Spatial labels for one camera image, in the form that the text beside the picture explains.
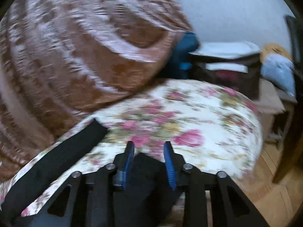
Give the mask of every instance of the white wall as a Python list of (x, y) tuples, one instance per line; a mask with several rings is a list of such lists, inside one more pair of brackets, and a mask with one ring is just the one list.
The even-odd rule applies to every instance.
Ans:
[(291, 50), (284, 0), (179, 0), (201, 42), (275, 42)]

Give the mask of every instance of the screw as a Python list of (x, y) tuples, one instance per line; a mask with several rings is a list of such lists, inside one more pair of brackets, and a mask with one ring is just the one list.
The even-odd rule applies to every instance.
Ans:
[(227, 174), (225, 172), (222, 172), (222, 171), (218, 172), (217, 175), (218, 175), (219, 178), (225, 178), (227, 176)]
[(80, 171), (75, 171), (75, 172), (72, 173), (72, 177), (73, 177), (73, 178), (77, 178), (77, 177), (80, 177), (81, 174), (82, 174), (82, 173), (81, 173)]
[(192, 165), (189, 164), (189, 163), (186, 163), (186, 164), (183, 165), (183, 169), (190, 170), (190, 169), (192, 169)]
[(107, 164), (107, 165), (106, 165), (106, 169), (107, 169), (107, 170), (112, 170), (112, 169), (115, 169), (115, 168), (116, 168), (116, 165), (113, 164), (113, 163), (110, 163), (110, 164)]

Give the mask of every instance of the brown blanket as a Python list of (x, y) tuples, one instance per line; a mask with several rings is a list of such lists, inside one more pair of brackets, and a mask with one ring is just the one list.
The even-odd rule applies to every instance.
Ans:
[(136, 92), (191, 29), (176, 0), (15, 0), (0, 26), (0, 182)]

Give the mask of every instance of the bed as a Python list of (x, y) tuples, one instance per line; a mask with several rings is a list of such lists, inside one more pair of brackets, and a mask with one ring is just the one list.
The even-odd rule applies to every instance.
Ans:
[(226, 171), (234, 180), (253, 171), (262, 149), (262, 128), (251, 100), (232, 89), (206, 82), (168, 79), (86, 117), (11, 180), (2, 183), (0, 202), (38, 160), (93, 118), (109, 127), (110, 132), (29, 205), (23, 216), (36, 214), (73, 171), (90, 173), (112, 162), (128, 140), (134, 142), (135, 153), (144, 152), (161, 161), (163, 143), (169, 140), (186, 162), (208, 173)]

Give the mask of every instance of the black strap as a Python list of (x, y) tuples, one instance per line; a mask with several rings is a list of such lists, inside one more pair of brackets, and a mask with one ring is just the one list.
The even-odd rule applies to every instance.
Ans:
[(82, 131), (48, 152), (10, 189), (1, 205), (1, 217), (10, 222), (20, 216), (51, 182), (90, 152), (107, 132), (107, 128), (94, 119)]

